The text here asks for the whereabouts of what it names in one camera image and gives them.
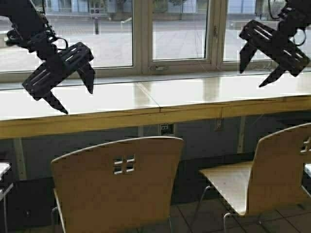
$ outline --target cable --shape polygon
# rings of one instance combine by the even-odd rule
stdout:
[[[303,45],[306,43],[306,41],[307,41],[306,31],[303,30],[303,33],[304,33],[304,35],[305,35],[305,39],[304,39],[300,44],[296,44],[295,37],[293,37],[293,38],[294,38],[294,43],[295,43],[298,47],[303,46]]]
[[[272,11],[271,11],[271,0],[268,0],[268,7],[269,7],[269,14],[270,14],[270,17],[272,18],[272,19],[280,19],[280,17],[274,17],[273,15],[272,15]]]
[[[60,51],[65,51],[66,49],[68,49],[69,45],[68,45],[68,41],[64,38],[61,38],[61,37],[55,37],[56,40],[63,40],[65,43],[66,43],[66,48],[65,49],[58,49]]]

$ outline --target power socket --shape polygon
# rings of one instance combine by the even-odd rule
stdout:
[[[216,119],[215,122],[215,131],[221,131],[223,129],[223,119]]]
[[[174,124],[160,124],[159,135],[160,136],[174,136],[175,127]]]

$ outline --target tile floor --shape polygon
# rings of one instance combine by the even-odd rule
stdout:
[[[190,233],[188,225],[193,216],[196,202],[172,206],[171,217],[174,233]],[[222,217],[227,210],[221,199],[206,200],[202,203],[192,233],[223,233]],[[228,233],[267,233],[256,223],[256,217],[229,218]],[[288,206],[264,213],[261,217],[264,227],[270,233],[310,233],[311,232],[311,203],[301,206]],[[51,227],[33,228],[12,233],[51,233]],[[169,233],[167,222],[145,227],[144,233]]]

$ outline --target building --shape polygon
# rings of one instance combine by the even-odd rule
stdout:
[[[47,14],[59,15],[108,15],[117,12],[131,12],[132,0],[45,0]],[[40,7],[41,1],[33,0]],[[255,15],[263,0],[230,0],[228,14],[231,16]],[[169,14],[199,14],[200,6],[206,9],[207,0],[180,0],[180,4],[171,0],[155,1],[155,12]]]

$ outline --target street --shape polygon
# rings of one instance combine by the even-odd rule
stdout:
[[[92,19],[50,19],[56,33],[68,40],[69,44],[82,41],[89,46],[95,57],[94,67],[124,67],[132,65],[132,23],[121,24],[119,21],[99,20],[99,35],[95,35]],[[203,20],[154,21],[153,23],[153,59],[195,59],[203,58],[205,50],[205,26]],[[11,29],[9,21],[0,20],[0,31]],[[225,61],[239,60],[239,52],[245,42],[239,38],[240,30],[226,30]],[[311,30],[301,49],[311,56]],[[304,38],[297,35],[297,43]],[[12,47],[0,49],[0,71],[34,70],[42,62],[35,53]],[[257,52],[254,59],[267,57]]]

